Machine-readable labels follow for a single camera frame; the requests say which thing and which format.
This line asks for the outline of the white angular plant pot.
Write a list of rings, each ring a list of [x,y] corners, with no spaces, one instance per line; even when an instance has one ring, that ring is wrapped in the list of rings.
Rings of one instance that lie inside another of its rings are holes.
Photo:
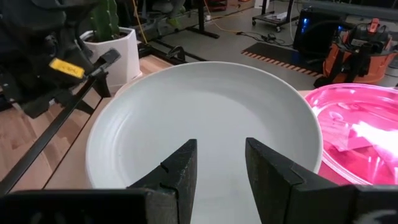
[[[100,43],[90,42],[92,31],[86,31],[80,36],[93,53],[90,58],[92,62],[97,61],[109,49],[116,49],[121,55],[120,59],[107,68],[109,74],[106,81],[111,93],[116,93],[123,85],[142,75],[135,30],[120,27],[119,31],[122,35],[120,39]]]

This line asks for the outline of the black and orange striped mat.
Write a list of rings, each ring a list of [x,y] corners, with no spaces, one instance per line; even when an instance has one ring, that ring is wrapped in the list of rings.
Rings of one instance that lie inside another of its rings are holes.
[[[258,42],[242,50],[241,54],[312,77],[319,78],[323,76],[320,59],[304,57],[292,49]]]

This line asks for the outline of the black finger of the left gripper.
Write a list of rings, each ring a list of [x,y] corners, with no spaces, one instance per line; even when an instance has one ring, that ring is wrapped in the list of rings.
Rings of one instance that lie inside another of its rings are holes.
[[[117,62],[121,58],[120,53],[110,48],[107,52],[101,55],[98,60],[93,64],[94,70],[90,73],[90,77],[93,77],[96,81],[93,85],[97,94],[101,97],[110,97],[110,90],[106,78],[109,74],[108,67]]]

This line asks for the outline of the green cactus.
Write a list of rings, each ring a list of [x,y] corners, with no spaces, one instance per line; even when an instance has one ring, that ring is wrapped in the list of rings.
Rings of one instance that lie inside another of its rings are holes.
[[[115,0],[98,0],[98,4],[90,12],[90,22],[94,42],[106,42],[121,37]]]

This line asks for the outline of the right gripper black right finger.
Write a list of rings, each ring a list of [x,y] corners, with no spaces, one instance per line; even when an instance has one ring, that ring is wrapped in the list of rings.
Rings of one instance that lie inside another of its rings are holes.
[[[350,224],[355,187],[339,186],[246,139],[246,167],[262,224]]]

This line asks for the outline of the rolling cart with papers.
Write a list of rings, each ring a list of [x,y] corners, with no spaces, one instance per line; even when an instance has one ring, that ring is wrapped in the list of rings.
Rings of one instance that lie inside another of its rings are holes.
[[[260,8],[261,13],[257,16],[253,16],[251,19],[252,25],[255,26],[257,21],[262,21],[267,24],[273,25],[276,32],[280,32],[282,26],[288,24],[291,25],[293,22],[297,22],[299,16],[293,16],[293,9],[298,6],[299,0],[287,0],[289,3],[285,12],[277,13],[275,10],[267,11],[271,1],[275,0],[261,0]]]

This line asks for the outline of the white bowl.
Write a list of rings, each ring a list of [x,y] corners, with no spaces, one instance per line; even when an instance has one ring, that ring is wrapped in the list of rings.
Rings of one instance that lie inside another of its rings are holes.
[[[133,78],[132,80],[128,81],[126,84],[124,84],[115,94],[114,97],[117,97],[120,95],[122,92],[126,91],[130,86],[138,82],[139,80],[143,79],[145,75],[143,73],[140,73],[138,76]]]

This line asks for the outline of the orange and black shop vacuum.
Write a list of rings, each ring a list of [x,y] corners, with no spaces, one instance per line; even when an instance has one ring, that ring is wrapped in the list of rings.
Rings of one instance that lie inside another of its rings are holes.
[[[344,34],[336,35],[323,61],[323,76],[314,87],[334,83],[361,83],[375,85],[385,76],[388,65],[398,55],[398,43],[394,43],[387,26],[378,18],[368,23],[350,24],[345,21],[325,21],[314,25],[333,24]]]

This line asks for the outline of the black computer tower blue light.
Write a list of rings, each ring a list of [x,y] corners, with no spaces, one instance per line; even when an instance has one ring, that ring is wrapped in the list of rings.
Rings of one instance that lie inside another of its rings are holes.
[[[307,60],[324,58],[337,30],[338,24],[346,20],[346,15],[339,12],[318,8],[303,8],[300,11],[298,26],[295,31],[293,48]]]

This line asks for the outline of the pink transparent divided plate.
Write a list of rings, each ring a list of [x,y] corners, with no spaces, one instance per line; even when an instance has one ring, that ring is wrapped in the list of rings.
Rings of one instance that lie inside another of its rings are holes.
[[[366,162],[369,185],[398,185],[398,88],[334,84],[305,100],[320,124],[323,155]]]
[[[369,185],[369,182],[363,178],[363,175],[367,173],[366,162],[352,161],[351,159],[338,161],[330,156],[323,155],[318,175],[338,185]]]

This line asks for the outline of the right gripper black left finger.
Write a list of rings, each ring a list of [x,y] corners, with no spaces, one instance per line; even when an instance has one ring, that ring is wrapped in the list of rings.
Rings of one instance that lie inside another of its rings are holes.
[[[197,185],[197,141],[189,139],[130,185],[137,224],[190,224]]]

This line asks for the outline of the black desk leg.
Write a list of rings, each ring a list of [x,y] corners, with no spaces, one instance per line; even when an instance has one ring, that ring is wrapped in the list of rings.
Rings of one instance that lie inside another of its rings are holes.
[[[220,36],[218,34],[208,32],[205,30],[205,3],[206,0],[193,0],[195,3],[197,10],[198,10],[198,25],[196,26],[191,26],[187,27],[186,30],[190,32],[194,32],[196,34],[204,35],[207,37],[211,37],[213,39],[218,39]]]

